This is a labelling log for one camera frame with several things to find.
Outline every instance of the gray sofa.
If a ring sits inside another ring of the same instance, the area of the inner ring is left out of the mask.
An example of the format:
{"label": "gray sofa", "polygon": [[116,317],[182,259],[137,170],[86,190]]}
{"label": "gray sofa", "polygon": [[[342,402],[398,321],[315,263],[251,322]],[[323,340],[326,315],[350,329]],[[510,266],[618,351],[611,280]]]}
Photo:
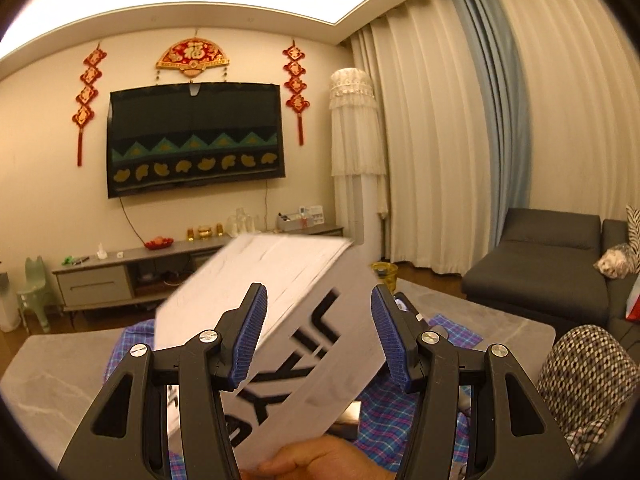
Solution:
{"label": "gray sofa", "polygon": [[512,208],[498,246],[462,279],[469,301],[556,329],[594,324],[614,335],[640,362],[640,325],[624,319],[636,274],[604,278],[593,264],[626,242],[626,222],[595,215]]}

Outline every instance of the zebra print pillow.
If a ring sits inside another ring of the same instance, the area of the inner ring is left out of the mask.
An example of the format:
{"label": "zebra print pillow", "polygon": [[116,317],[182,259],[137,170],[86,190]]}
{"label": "zebra print pillow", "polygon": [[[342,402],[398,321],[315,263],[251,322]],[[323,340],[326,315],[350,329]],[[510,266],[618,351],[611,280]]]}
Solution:
{"label": "zebra print pillow", "polygon": [[629,245],[636,255],[636,272],[640,272],[640,209],[626,206],[626,224],[629,231]]}

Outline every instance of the green chair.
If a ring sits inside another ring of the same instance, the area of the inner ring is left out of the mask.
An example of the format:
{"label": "green chair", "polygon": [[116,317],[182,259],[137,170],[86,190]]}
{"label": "green chair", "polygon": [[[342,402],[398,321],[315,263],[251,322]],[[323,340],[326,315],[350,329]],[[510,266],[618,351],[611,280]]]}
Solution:
{"label": "green chair", "polygon": [[47,271],[45,270],[42,256],[38,256],[35,261],[27,258],[24,263],[24,273],[27,278],[27,284],[23,290],[19,290],[16,293],[22,325],[26,331],[30,333],[24,317],[24,311],[30,308],[38,317],[43,332],[48,333],[51,327],[47,315],[44,312],[44,307],[49,304],[50,300],[54,299],[54,295],[49,283],[47,283]]}

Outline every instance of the black letter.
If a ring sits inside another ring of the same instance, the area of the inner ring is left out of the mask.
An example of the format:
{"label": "black letter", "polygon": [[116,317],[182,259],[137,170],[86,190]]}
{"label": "black letter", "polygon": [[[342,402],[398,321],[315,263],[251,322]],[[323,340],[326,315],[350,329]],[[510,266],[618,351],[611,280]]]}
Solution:
{"label": "black letter", "polygon": [[314,368],[298,368],[294,370],[293,367],[302,359],[302,355],[298,352],[293,352],[283,364],[280,365],[274,372],[260,372],[256,374],[252,383],[265,383],[267,381],[282,381],[284,379],[295,379],[296,377],[306,377],[311,373]]}
{"label": "black letter", "polygon": [[175,404],[175,407],[178,407],[178,392],[175,391],[175,388],[172,384],[169,384],[168,386],[168,395],[167,395],[167,400],[166,400],[166,405],[167,407],[173,402]]}
{"label": "black letter", "polygon": [[287,400],[287,397],[289,397],[289,395],[290,394],[274,395],[270,397],[258,397],[257,395],[249,392],[246,388],[238,392],[238,397],[252,403],[252,405],[254,406],[255,416],[258,419],[258,424],[262,424],[265,420],[267,420],[267,417],[269,416],[269,413],[267,413],[267,406],[269,406],[270,404],[280,404]]}
{"label": "black letter", "polygon": [[[309,350],[311,353],[315,352],[316,349],[320,346],[311,336],[307,335],[307,333],[301,328],[297,329],[293,336],[291,336],[297,342],[299,342],[303,347]],[[326,355],[326,350],[324,348],[319,349],[317,357],[318,359],[322,359]]]}
{"label": "black letter", "polygon": [[329,293],[324,297],[324,299],[320,302],[318,306],[316,306],[313,314],[311,314],[311,323],[318,329],[322,335],[324,335],[331,343],[335,343],[338,341],[340,337],[339,334],[335,333],[329,326],[322,321],[322,316],[326,314],[326,311],[329,310],[334,304],[334,301],[338,299],[338,294],[334,290],[330,290]]}
{"label": "black letter", "polygon": [[225,415],[226,430],[229,432],[229,438],[231,439],[231,446],[236,447],[249,435],[251,435],[252,427],[248,422],[245,422],[241,418],[237,418],[233,415]]}

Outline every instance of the marble table top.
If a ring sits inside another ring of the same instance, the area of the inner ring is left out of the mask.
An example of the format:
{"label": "marble table top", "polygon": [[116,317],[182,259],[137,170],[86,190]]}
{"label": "marble table top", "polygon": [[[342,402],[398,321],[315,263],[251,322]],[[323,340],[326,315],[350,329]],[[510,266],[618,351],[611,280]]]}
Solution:
{"label": "marble table top", "polygon": [[556,338],[556,330],[550,325],[471,303],[405,280],[398,280],[396,291],[403,292],[424,319],[442,314],[481,335],[482,341],[475,347],[476,350],[484,351],[495,343],[505,345],[529,379],[536,384]]}
{"label": "marble table top", "polygon": [[[551,350],[552,327],[398,280],[426,318],[443,314],[484,339],[479,350],[502,343],[535,383]],[[122,330],[35,335],[27,339],[0,381],[0,394],[40,452],[57,467],[86,410]]]}
{"label": "marble table top", "polygon": [[22,430],[54,467],[102,387],[122,329],[32,335],[0,381]]}

